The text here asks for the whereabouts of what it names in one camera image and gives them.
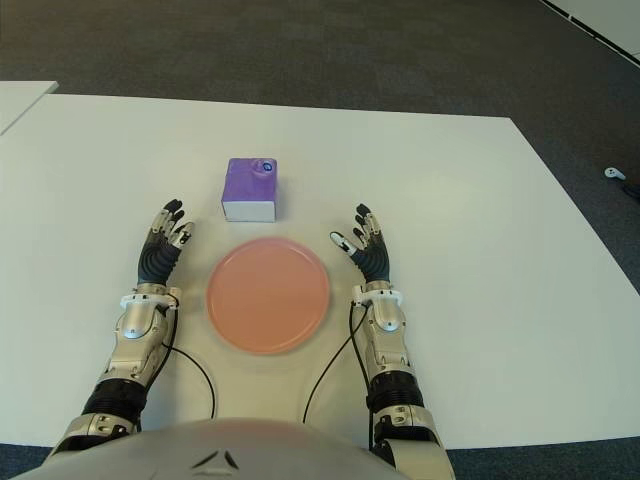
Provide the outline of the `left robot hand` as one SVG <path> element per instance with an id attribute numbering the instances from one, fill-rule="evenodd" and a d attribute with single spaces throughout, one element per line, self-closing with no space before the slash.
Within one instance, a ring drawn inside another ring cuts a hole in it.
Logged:
<path id="1" fill-rule="evenodd" d="M 169 201 L 157 213 L 142 246 L 137 284 L 166 286 L 182 250 L 193 236 L 194 223 L 180 223 L 184 217 L 183 202 Z"/>

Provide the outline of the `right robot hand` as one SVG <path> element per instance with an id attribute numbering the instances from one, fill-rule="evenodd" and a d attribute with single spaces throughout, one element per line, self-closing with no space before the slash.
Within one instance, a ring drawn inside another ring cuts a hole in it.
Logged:
<path id="1" fill-rule="evenodd" d="M 390 259 L 381 226 L 373 212 L 364 204 L 356 207 L 355 221 L 359 227 L 353 229 L 360 241 L 355 246 L 337 231 L 329 234 L 331 241 L 343 251 L 358 268 L 366 283 L 390 282 Z"/>

